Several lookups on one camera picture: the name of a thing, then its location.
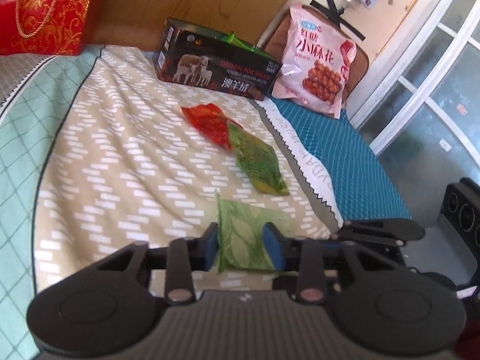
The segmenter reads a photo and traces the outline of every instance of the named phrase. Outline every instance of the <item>glass door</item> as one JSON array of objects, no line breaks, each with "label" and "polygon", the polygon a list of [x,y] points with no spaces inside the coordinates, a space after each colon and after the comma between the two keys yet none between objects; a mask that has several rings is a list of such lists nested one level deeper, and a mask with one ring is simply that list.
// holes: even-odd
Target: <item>glass door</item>
[{"label": "glass door", "polygon": [[424,227],[436,222],[447,184],[480,183],[479,20],[480,0],[442,0],[359,128]]}]

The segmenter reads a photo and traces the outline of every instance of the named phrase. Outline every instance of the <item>blue logo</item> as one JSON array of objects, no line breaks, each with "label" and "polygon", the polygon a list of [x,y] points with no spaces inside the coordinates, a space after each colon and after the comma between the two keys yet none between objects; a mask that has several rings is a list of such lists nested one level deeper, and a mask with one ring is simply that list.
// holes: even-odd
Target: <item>blue logo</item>
[{"label": "blue logo", "polygon": [[317,29],[316,24],[310,23],[309,21],[306,21],[306,20],[301,22],[301,26],[303,28],[306,28],[307,30],[310,30],[310,31],[315,31]]}]

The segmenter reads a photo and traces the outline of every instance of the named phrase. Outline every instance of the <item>wooden headboard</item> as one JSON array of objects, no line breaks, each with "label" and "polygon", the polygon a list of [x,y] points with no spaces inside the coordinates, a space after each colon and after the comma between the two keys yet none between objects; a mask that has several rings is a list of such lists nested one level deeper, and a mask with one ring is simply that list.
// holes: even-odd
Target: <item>wooden headboard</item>
[{"label": "wooden headboard", "polygon": [[167,17],[230,32],[256,43],[287,0],[92,0],[86,43],[152,51]]}]

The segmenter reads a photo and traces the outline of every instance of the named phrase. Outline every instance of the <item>pink snack bag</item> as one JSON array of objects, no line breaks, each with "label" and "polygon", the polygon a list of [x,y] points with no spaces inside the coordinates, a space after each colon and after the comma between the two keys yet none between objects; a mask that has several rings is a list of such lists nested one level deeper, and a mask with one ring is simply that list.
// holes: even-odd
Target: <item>pink snack bag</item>
[{"label": "pink snack bag", "polygon": [[303,9],[301,3],[290,6],[290,15],[283,66],[272,95],[339,119],[357,45]]}]

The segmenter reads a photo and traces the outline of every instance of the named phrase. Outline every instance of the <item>green leaf-patterned packet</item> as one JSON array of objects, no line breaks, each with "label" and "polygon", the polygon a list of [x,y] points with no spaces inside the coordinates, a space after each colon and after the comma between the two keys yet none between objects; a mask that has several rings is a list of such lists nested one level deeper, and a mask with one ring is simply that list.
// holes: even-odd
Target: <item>green leaf-patterned packet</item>
[{"label": "green leaf-patterned packet", "polygon": [[233,123],[229,122],[227,126],[237,167],[247,174],[253,186],[260,192],[289,195],[273,147]]},{"label": "green leaf-patterned packet", "polygon": [[286,237],[294,237],[286,212],[224,200],[218,202],[218,273],[229,266],[274,271],[263,247],[263,225],[272,222]]}]

